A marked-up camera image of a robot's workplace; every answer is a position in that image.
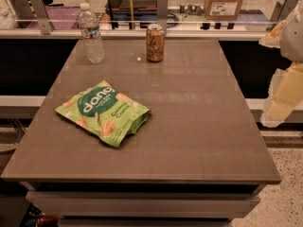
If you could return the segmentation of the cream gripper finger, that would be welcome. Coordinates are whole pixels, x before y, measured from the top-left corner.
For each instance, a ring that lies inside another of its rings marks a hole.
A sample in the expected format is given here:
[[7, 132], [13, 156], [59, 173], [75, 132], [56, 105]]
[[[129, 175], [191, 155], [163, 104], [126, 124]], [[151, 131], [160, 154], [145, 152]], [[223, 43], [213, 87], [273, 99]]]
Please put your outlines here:
[[275, 128], [284, 123], [303, 101], [303, 63], [293, 62], [286, 70], [277, 69], [271, 79], [260, 122]]
[[280, 38], [284, 28], [285, 21], [278, 23], [270, 32], [264, 35], [258, 43], [269, 48], [280, 48]]

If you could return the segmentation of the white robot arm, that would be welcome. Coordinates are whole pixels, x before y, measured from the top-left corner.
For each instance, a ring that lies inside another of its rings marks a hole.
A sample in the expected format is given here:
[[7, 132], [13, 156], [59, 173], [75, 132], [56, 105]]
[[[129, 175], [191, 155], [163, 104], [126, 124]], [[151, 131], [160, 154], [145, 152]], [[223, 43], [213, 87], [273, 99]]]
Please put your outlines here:
[[263, 105], [260, 122], [274, 128], [284, 123], [303, 101], [303, 1], [258, 43], [279, 48], [281, 56], [292, 62], [287, 69], [274, 72]]

